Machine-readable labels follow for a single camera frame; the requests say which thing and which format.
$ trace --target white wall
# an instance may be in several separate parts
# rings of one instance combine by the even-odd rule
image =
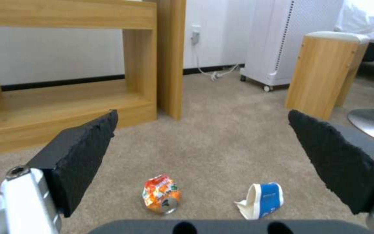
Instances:
[[[0,84],[123,74],[121,30],[0,28]]]
[[[191,25],[200,25],[200,66],[244,63],[255,0],[187,0],[184,68],[196,68]]]
[[[187,0],[184,68],[195,68],[191,25],[201,25],[200,66],[244,63],[254,0]],[[123,74],[120,30],[0,28],[0,84]]]

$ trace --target caster wheel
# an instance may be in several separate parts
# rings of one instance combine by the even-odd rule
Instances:
[[[273,87],[272,86],[264,86],[264,91],[265,92],[269,92],[269,91],[272,91],[273,90]]]

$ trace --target white air purifier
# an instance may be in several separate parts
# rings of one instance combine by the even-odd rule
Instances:
[[[333,31],[343,0],[256,0],[241,81],[263,83],[269,92],[290,84],[303,37]]]

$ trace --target white bed sheet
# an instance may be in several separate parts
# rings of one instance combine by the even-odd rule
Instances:
[[[374,0],[345,0],[335,30],[365,34],[374,41]]]

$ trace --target crushed paper cup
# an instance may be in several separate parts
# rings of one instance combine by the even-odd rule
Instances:
[[[277,183],[253,184],[246,200],[235,201],[235,204],[245,219],[261,219],[284,204],[282,188]]]

